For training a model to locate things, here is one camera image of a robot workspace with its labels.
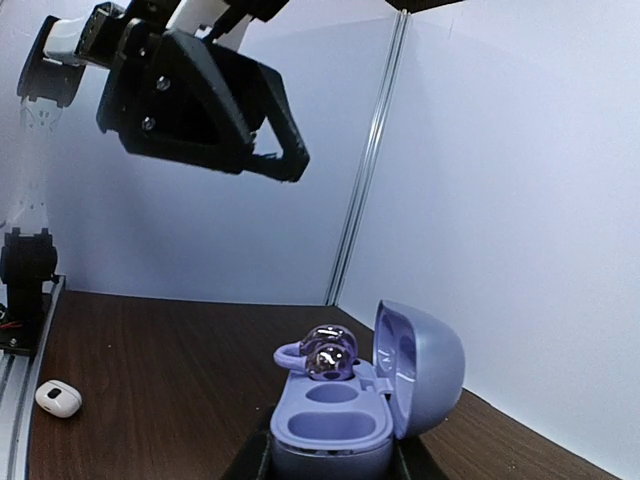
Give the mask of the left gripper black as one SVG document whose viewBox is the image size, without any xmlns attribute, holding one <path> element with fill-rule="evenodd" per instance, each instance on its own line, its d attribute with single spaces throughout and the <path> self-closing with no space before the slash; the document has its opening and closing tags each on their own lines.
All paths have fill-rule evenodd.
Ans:
<svg viewBox="0 0 640 480">
<path fill-rule="evenodd" d="M 277 70 L 142 20 L 123 32 L 96 120 L 130 154 L 232 175 L 296 183 L 310 161 Z M 265 122 L 281 155 L 255 151 Z"/>
</svg>

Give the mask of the lavender earbud charging case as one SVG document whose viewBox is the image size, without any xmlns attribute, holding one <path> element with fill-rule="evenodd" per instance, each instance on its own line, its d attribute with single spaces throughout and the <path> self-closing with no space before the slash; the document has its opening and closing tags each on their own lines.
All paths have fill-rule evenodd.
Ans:
<svg viewBox="0 0 640 480">
<path fill-rule="evenodd" d="M 279 479 L 382 479 L 394 441 L 419 436 L 456 406 L 465 352 L 443 321 L 382 300 L 373 357 L 359 356 L 354 377 L 314 381 L 287 370 L 270 420 L 271 459 Z"/>
</svg>

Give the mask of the purple earbud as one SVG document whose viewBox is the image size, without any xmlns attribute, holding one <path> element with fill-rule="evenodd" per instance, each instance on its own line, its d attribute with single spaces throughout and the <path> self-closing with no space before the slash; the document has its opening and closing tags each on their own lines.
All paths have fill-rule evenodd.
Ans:
<svg viewBox="0 0 640 480">
<path fill-rule="evenodd" d="M 312 328 L 301 340 L 278 347 L 274 362 L 314 381 L 346 381 L 354 377 L 358 341 L 345 326 L 324 324 Z"/>
</svg>

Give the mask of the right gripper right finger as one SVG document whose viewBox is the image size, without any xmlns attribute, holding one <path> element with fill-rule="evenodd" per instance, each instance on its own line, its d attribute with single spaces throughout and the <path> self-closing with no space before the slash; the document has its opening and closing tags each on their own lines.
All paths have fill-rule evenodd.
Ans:
<svg viewBox="0 0 640 480">
<path fill-rule="evenodd" d="M 392 478 L 397 480 L 449 479 L 418 436 L 394 441 Z"/>
</svg>

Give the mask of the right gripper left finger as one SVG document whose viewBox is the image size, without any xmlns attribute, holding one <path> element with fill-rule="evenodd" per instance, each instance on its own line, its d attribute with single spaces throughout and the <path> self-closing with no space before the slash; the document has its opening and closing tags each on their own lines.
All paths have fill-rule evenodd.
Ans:
<svg viewBox="0 0 640 480">
<path fill-rule="evenodd" d="M 257 429 L 244 442 L 221 480 L 268 480 L 273 478 L 271 435 Z"/>
</svg>

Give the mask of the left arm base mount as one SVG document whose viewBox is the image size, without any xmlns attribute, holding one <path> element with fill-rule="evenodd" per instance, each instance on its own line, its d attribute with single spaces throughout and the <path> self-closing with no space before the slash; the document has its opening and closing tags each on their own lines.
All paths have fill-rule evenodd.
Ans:
<svg viewBox="0 0 640 480">
<path fill-rule="evenodd" d="M 49 229 L 27 234 L 18 227 L 4 234 L 1 282 L 6 301 L 1 304 L 1 349 L 8 354 L 34 357 L 44 338 L 47 316 L 55 310 L 54 293 L 46 283 L 64 282 L 56 272 L 58 252 Z"/>
</svg>

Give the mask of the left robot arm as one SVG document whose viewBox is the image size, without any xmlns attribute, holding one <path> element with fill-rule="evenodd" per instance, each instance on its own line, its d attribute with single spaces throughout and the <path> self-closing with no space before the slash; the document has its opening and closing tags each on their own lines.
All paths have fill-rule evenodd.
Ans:
<svg viewBox="0 0 640 480">
<path fill-rule="evenodd" d="M 34 322 L 58 255 L 44 202 L 46 143 L 85 70 L 104 69 L 102 132 L 131 154 L 228 174 L 297 182 L 310 156 L 278 71 L 240 53 L 248 25 L 280 1 L 132 1 L 96 4 L 77 19 L 48 16 L 16 93 L 28 138 L 1 248 L 3 329 Z"/>
</svg>

